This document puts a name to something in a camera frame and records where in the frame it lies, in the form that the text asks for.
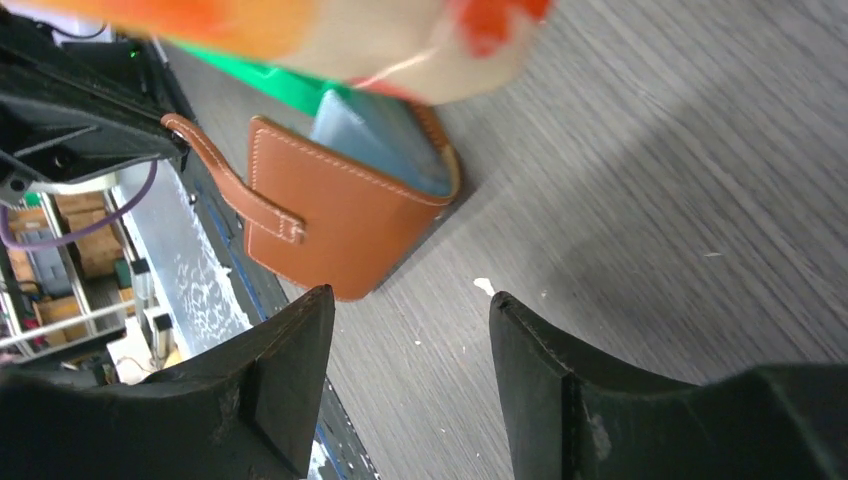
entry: white paint stain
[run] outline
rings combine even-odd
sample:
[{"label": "white paint stain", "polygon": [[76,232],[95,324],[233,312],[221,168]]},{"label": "white paint stain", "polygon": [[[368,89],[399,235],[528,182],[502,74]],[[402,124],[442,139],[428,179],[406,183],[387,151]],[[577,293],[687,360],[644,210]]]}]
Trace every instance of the white paint stain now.
[{"label": "white paint stain", "polygon": [[309,458],[309,473],[307,473],[306,479],[323,480],[320,469],[327,465],[329,457],[324,446],[312,440],[312,456]]},{"label": "white paint stain", "polygon": [[474,279],[474,286],[486,292],[490,297],[495,296],[495,287],[492,286],[492,281],[488,278],[481,277]]}]

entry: wire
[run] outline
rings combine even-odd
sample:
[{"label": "wire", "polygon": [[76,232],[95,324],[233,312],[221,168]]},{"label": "wire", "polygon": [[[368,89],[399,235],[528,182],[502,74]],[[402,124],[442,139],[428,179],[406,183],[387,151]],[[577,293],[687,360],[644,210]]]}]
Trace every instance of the wire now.
[{"label": "wire", "polygon": [[109,24],[104,23],[104,24],[103,24],[103,25],[102,25],[102,26],[101,26],[101,27],[100,27],[100,28],[99,28],[96,32],[94,32],[94,33],[90,33],[90,34],[86,34],[86,35],[79,35],[79,34],[76,34],[76,33],[71,33],[71,32],[69,32],[69,31],[67,31],[67,30],[62,30],[61,28],[57,27],[56,25],[53,25],[53,24],[50,24],[50,23],[47,23],[47,22],[42,22],[42,21],[36,22],[36,26],[39,26],[39,25],[43,25],[43,26],[45,26],[45,27],[47,27],[47,28],[49,28],[49,29],[53,30],[54,32],[58,33],[59,35],[64,35],[64,36],[66,36],[66,37],[68,37],[68,38],[73,38],[73,39],[76,39],[76,40],[91,40],[91,39],[93,39],[93,38],[97,38],[97,37],[99,37],[99,36],[100,36],[103,32],[105,32],[107,28],[109,28]]},{"label": "wire", "polygon": [[19,242],[15,238],[15,234],[9,229],[9,209],[5,206],[0,206],[0,240],[3,241],[3,244],[8,248],[12,248],[15,250],[23,250],[25,252],[38,252],[41,250],[46,250],[48,248],[56,248],[61,247],[62,245],[67,245],[72,242],[76,242],[77,240],[85,237],[86,235],[91,234],[92,232],[99,230],[106,225],[116,222],[119,218],[124,216],[127,212],[132,210],[141,199],[147,195],[147,192],[150,191],[150,188],[153,187],[153,180],[156,179],[156,170],[157,170],[157,162],[150,162],[150,171],[147,173],[147,179],[144,180],[144,184],[138,189],[138,193],[135,194],[133,198],[131,198],[127,203],[125,203],[121,208],[115,210],[110,213],[106,217],[92,223],[91,225],[77,230],[75,232],[71,232],[67,235],[62,235],[59,238],[51,238],[50,240],[45,240],[43,242],[37,243],[22,243]]}]

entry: black machine part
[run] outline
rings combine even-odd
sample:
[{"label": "black machine part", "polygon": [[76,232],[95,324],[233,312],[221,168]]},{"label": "black machine part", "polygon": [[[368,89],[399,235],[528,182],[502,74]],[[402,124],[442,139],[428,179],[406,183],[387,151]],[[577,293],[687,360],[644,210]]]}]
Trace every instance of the black machine part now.
[{"label": "black machine part", "polygon": [[152,49],[134,39],[59,47],[0,11],[0,203],[32,181],[78,183],[186,153],[159,124],[170,105],[155,91]]},{"label": "black machine part", "polygon": [[315,288],[138,385],[0,370],[0,478],[306,478],[334,312]]},{"label": "black machine part", "polygon": [[848,478],[848,367],[771,365],[706,386],[655,375],[492,301],[516,480]]}]

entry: green object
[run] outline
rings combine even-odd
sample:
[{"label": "green object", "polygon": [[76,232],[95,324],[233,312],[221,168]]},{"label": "green object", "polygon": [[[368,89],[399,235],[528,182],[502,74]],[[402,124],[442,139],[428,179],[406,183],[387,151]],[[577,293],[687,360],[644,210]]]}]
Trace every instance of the green object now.
[{"label": "green object", "polygon": [[266,95],[312,117],[318,112],[321,98],[327,90],[335,90],[343,98],[347,98],[350,93],[349,87],[330,80],[188,45],[180,47]]},{"label": "green object", "polygon": [[27,192],[24,194],[24,203],[29,208],[38,207],[41,205],[41,200],[37,193]]},{"label": "green object", "polygon": [[123,258],[115,261],[115,274],[118,276],[118,288],[132,287],[132,274],[130,273],[130,264]]}]

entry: white stitching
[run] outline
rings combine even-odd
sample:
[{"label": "white stitching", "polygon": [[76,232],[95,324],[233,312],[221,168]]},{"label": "white stitching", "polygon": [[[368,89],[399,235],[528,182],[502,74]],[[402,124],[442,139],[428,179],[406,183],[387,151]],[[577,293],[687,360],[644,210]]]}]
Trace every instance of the white stitching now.
[{"label": "white stitching", "polygon": [[[244,193],[244,194],[245,194],[248,198],[250,198],[251,200],[253,200],[253,201],[254,201],[254,203],[256,203],[257,205],[259,205],[260,207],[262,207],[262,208],[263,208],[263,209],[265,209],[266,211],[268,211],[268,212],[270,212],[271,214],[273,214],[273,215],[276,215],[276,216],[277,216],[277,219],[278,219],[278,233],[274,233],[274,231],[272,231],[271,229],[269,229],[268,227],[264,226],[263,224],[261,224],[261,223],[259,223],[259,222],[251,221],[251,223],[256,223],[256,224],[257,224],[257,225],[259,225],[259,227],[260,227],[260,228],[262,228],[263,230],[267,231],[267,232],[268,232],[268,233],[270,233],[271,235],[274,235],[275,237],[280,238],[280,239],[282,239],[282,240],[284,240],[284,241],[286,241],[286,242],[289,242],[289,243],[297,243],[297,236],[296,236],[296,233],[295,233],[295,232],[296,232],[297,230],[299,230],[299,228],[298,228],[298,224],[299,224],[300,222],[298,222],[297,220],[295,220],[295,219],[293,219],[293,218],[289,217],[288,215],[286,215],[286,214],[284,214],[284,213],[282,213],[282,212],[280,212],[280,211],[277,211],[277,210],[272,209],[272,208],[271,208],[271,207],[269,207],[268,205],[266,205],[266,204],[264,204],[263,202],[259,201],[259,199],[257,199],[257,198],[256,198],[256,196],[255,196],[256,194],[255,194],[254,192],[251,192],[250,190],[248,190],[248,189],[247,189],[247,187],[245,187],[245,186],[244,186],[244,184],[241,182],[241,180],[238,180],[237,178],[235,178],[235,176],[233,175],[233,173],[232,173],[232,172],[230,172],[230,170],[222,164],[222,162],[224,162],[224,161],[223,161],[223,160],[219,157],[219,155],[215,152],[215,150],[212,150],[212,148],[211,148],[211,147],[209,147],[209,145],[208,145],[208,144],[207,144],[207,143],[203,140],[203,138],[202,138],[200,135],[198,135],[198,134],[197,134],[197,132],[196,132],[196,131],[192,128],[192,127],[190,127],[190,126],[189,126],[189,125],[187,125],[186,123],[183,123],[182,121],[180,121],[180,120],[178,120],[178,119],[176,119],[176,118],[169,118],[169,119],[165,122],[165,126],[170,128],[170,124],[171,124],[171,122],[176,123],[177,125],[181,126],[183,129],[185,129],[185,130],[186,130],[189,134],[191,134],[191,135],[192,135],[192,137],[194,137],[194,139],[195,139],[195,140],[197,140],[197,141],[198,141],[198,142],[199,142],[199,143],[203,146],[203,148],[204,148],[204,149],[206,149],[206,152],[209,154],[209,156],[210,156],[210,157],[212,157],[212,159],[213,159],[213,160],[215,160],[215,163],[217,163],[217,164],[218,164],[218,167],[221,169],[221,171],[224,173],[224,175],[225,175],[227,178],[229,178],[230,180],[232,180],[232,181],[233,181],[233,183],[235,183],[236,187],[237,187],[237,188],[239,188],[240,190],[242,190],[242,191],[243,191],[243,193]],[[224,196],[224,197],[226,197],[226,196],[227,196],[227,195],[225,195],[225,194],[224,194],[223,190],[221,191],[221,195],[222,195],[222,196]],[[238,212],[241,216],[245,217],[245,218],[246,218],[246,219],[248,219],[248,220],[250,219],[250,216],[249,216],[249,215],[246,215],[244,212],[242,212],[241,210],[239,210],[238,208],[236,208],[232,201],[230,201],[230,200],[228,199],[228,200],[227,200],[227,203],[229,203],[229,204],[230,204],[230,206],[231,206],[231,207],[233,207],[233,210],[235,210],[236,212]],[[292,229],[291,229],[291,231],[290,231],[291,236],[289,236],[289,237],[286,237],[286,236],[284,236],[284,235],[283,235],[283,224],[284,224],[284,222],[285,222],[285,221],[289,221],[289,222],[292,222],[292,223],[294,224],[294,225],[293,225],[293,227],[292,227]]]},{"label": "white stitching", "polygon": [[358,169],[358,168],[356,168],[352,165],[348,165],[348,164],[342,163],[338,160],[334,160],[334,159],[328,157],[327,155],[324,155],[323,153],[319,152],[315,148],[310,147],[306,143],[299,142],[299,141],[294,140],[292,138],[284,137],[284,136],[279,135],[278,133],[276,133],[276,132],[274,132],[274,131],[272,131],[268,128],[261,128],[261,129],[256,131],[257,136],[260,133],[267,133],[268,135],[271,135],[272,137],[276,138],[277,140],[280,140],[283,143],[290,145],[290,146],[300,150],[301,152],[303,152],[303,153],[305,153],[305,154],[307,154],[311,157],[322,160],[324,163],[327,163],[327,164],[329,164],[333,167],[336,167],[336,168],[338,168],[342,171],[352,173],[353,175],[356,175],[357,177],[362,178],[363,180],[366,180],[370,183],[373,183],[374,185],[377,185],[378,187],[385,188],[386,190],[388,190],[392,193],[398,194],[402,197],[406,197],[406,198],[408,198],[408,199],[410,199],[410,200],[412,200],[416,203],[420,203],[422,205],[434,206],[434,207],[444,207],[446,205],[450,205],[451,202],[453,201],[453,199],[450,199],[450,200],[447,200],[445,202],[435,203],[435,202],[431,202],[429,200],[425,200],[423,198],[420,198],[416,195],[413,195],[413,194],[407,192],[406,190],[402,190],[402,189],[390,184],[389,182],[385,182],[383,180],[375,178],[373,175],[371,175],[371,174],[369,174],[369,173],[367,173],[363,170],[360,170],[360,169]]},{"label": "white stitching", "polygon": [[[307,291],[310,290],[310,288],[307,287],[306,285],[304,285],[300,282],[295,282],[294,280],[283,275],[279,271],[274,270],[273,268],[269,267],[265,262],[263,262],[262,260],[259,260],[258,258],[256,258],[255,255],[253,255],[253,225],[256,225],[256,224],[254,222],[250,222],[250,223],[247,224],[247,242],[246,242],[247,243],[247,256],[252,258],[254,262],[258,263],[259,265],[264,267],[269,272],[273,273],[274,275],[276,275],[278,277],[282,277],[283,280],[291,283],[295,287],[302,288],[302,289],[307,290]],[[340,302],[350,303],[350,302],[355,302],[357,300],[361,300],[360,298],[357,298],[357,299],[342,298],[342,297],[338,296],[335,291],[333,291],[333,296],[336,298],[336,300],[338,300]]]},{"label": "white stitching", "polygon": [[[253,150],[253,154],[251,155],[251,160],[252,160],[253,165],[251,166],[251,172],[252,173],[251,173],[251,179],[250,179],[250,188],[252,188],[253,190],[257,190],[256,182],[259,181],[258,180],[259,179],[259,136],[258,135],[256,135],[253,139],[252,150]],[[291,233],[292,238],[295,238],[295,235],[297,235],[295,233],[296,228],[297,228],[296,226],[292,227],[292,233]],[[282,237],[283,236],[283,223],[282,222],[280,222],[279,225],[277,226],[277,231],[279,232],[278,236]]]}]

